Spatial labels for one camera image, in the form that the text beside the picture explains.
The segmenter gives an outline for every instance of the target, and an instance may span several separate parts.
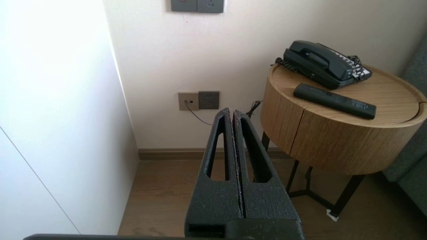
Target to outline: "black foam object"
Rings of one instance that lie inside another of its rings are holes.
[[[226,181],[210,179],[218,136],[224,135]],[[245,144],[254,171],[251,182]],[[225,226],[236,219],[301,221],[261,141],[242,112],[225,108],[215,117],[193,195],[188,206],[186,237],[224,237]],[[298,232],[303,239],[302,231]]]

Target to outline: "wall switch panel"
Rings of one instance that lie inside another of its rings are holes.
[[[224,0],[197,0],[197,11],[222,13],[224,12]]]
[[[172,11],[197,12],[197,0],[171,0]]]
[[[219,109],[219,91],[199,91],[199,109]]]
[[[197,111],[199,109],[198,92],[178,92],[179,110],[188,111],[185,101],[187,101],[188,108],[192,111]]]

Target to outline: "telephone handset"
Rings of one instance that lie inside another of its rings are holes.
[[[286,49],[283,60],[277,58],[276,63],[329,89],[341,88],[372,76],[372,72],[362,66],[357,56],[345,56],[309,41],[294,41]]]

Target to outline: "gray sofa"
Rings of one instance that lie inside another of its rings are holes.
[[[402,78],[427,96],[427,37],[416,50]],[[396,181],[427,216],[427,121],[383,173],[389,181]]]

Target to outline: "black metal table base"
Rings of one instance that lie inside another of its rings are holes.
[[[268,149],[268,145],[270,143],[270,139],[265,134],[265,132],[263,133],[263,137],[262,137],[262,141],[261,142],[262,142],[263,146],[265,147],[265,149],[267,150]],[[307,195],[310,198],[312,198],[315,201],[317,201],[318,203],[320,203],[323,206],[325,206],[329,210],[328,211],[328,215],[334,221],[338,220],[339,214],[344,209],[345,205],[348,203],[348,201],[350,200],[351,196],[354,194],[354,192],[356,191],[357,187],[362,182],[362,180],[365,177],[365,175],[354,175],[354,176],[352,176],[351,179],[350,179],[350,181],[348,182],[347,186],[345,187],[344,191],[339,196],[337,202],[335,204],[332,204],[332,203],[330,203],[329,201],[327,201],[326,199],[324,199],[323,197],[321,197],[320,195],[318,195],[317,193],[313,192],[310,189],[311,171],[313,170],[313,167],[309,167],[308,170],[307,170],[307,172],[306,172],[306,174],[305,174],[305,179],[306,179],[305,189],[304,190],[295,191],[295,192],[290,192],[290,188],[292,186],[292,182],[293,182],[293,179],[295,177],[295,173],[296,173],[296,170],[298,168],[298,164],[299,164],[299,161],[295,160],[293,168],[292,168],[291,175],[289,177],[288,184],[286,186],[286,191],[288,192],[289,197],[293,198],[293,197]]]

